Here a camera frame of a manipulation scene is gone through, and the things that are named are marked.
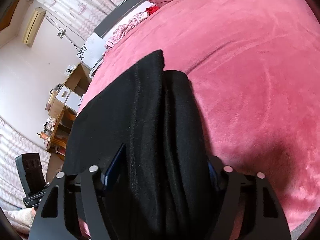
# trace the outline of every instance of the white drawer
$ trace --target white drawer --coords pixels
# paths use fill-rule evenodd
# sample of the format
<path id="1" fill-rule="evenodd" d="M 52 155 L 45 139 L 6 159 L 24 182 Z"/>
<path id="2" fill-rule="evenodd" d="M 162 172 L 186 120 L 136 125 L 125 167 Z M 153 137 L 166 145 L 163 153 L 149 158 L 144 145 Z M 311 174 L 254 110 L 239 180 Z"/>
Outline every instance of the white drawer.
<path id="1" fill-rule="evenodd" d="M 66 99 L 68 98 L 68 95 L 70 94 L 71 90 L 65 86 L 63 86 L 58 95 L 56 96 L 56 99 L 59 100 L 60 102 L 64 103 Z"/>
<path id="2" fill-rule="evenodd" d="M 71 108 L 73 111 L 78 112 L 81 104 L 81 96 L 77 95 L 75 92 L 71 91 L 70 95 L 64 103 L 67 107 Z"/>

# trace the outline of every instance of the cable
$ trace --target cable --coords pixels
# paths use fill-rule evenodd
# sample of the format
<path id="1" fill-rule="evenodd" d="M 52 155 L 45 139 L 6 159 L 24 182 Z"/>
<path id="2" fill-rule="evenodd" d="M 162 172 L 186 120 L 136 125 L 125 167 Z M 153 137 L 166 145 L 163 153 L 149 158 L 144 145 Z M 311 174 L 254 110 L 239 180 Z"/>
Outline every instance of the cable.
<path id="1" fill-rule="evenodd" d="M 55 17 L 52 13 L 50 13 L 50 15 L 52 15 L 54 18 L 56 18 L 59 22 L 61 22 L 57 17 Z M 79 36 L 81 39 L 83 39 L 84 41 L 86 41 L 84 38 L 82 38 L 78 33 L 74 32 L 73 30 L 71 30 L 69 27 L 67 27 L 70 31 L 72 31 L 74 34 L 76 34 L 77 36 Z"/>
<path id="2" fill-rule="evenodd" d="M 61 29 L 60 29 L 60 26 L 59 26 L 54 20 L 52 20 L 49 16 L 45 15 L 45 18 L 46 18 L 47 21 L 50 22 L 50 23 L 52 24 L 52 26 L 55 27 L 58 31 L 61 30 Z M 75 48 L 76 48 L 77 51 L 79 52 L 80 48 L 79 48 L 67 35 L 65 35 L 65 34 L 63 34 L 63 35 L 72 43 L 73 46 L 75 46 Z"/>

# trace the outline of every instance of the folded black garment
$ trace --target folded black garment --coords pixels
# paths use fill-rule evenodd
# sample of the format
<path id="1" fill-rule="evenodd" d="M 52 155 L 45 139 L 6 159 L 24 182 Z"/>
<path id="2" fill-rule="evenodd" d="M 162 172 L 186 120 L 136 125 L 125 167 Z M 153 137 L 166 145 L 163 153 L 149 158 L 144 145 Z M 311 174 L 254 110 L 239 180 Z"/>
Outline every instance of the folded black garment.
<path id="1" fill-rule="evenodd" d="M 161 50 L 141 59 L 86 105 L 69 136 L 67 175 L 107 167 L 126 144 L 127 166 L 105 198 L 119 240 L 203 239 L 212 223 L 199 111 L 187 76 L 163 68 Z"/>

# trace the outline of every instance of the red cloth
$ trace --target red cloth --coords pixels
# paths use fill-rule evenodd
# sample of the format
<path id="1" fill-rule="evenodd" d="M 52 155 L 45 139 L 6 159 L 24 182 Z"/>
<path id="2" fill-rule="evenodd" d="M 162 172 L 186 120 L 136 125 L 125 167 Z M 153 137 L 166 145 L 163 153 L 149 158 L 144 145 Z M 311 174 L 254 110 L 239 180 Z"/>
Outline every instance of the red cloth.
<path id="1" fill-rule="evenodd" d="M 208 150 L 266 174 L 290 229 L 320 205 L 320 24 L 305 0 L 174 0 L 105 55 L 81 103 L 162 49 L 185 72 Z"/>
<path id="2" fill-rule="evenodd" d="M 156 5 L 153 5 L 153 6 L 149 7 L 149 8 L 146 8 L 145 12 L 148 12 L 149 15 L 151 15 L 151 14 L 155 13 L 159 9 L 160 9 L 160 7 L 158 7 Z"/>

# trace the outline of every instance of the yellowed air conditioner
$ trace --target yellowed air conditioner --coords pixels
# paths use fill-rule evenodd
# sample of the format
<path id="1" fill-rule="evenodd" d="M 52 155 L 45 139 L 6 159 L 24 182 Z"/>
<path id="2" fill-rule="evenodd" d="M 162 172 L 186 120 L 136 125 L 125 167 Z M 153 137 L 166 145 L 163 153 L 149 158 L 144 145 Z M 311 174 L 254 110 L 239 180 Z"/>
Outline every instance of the yellowed air conditioner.
<path id="1" fill-rule="evenodd" d="M 24 32 L 22 42 L 24 44 L 32 44 L 36 38 L 37 32 L 44 19 L 45 10 L 41 7 L 36 8 L 31 15 L 27 28 Z"/>

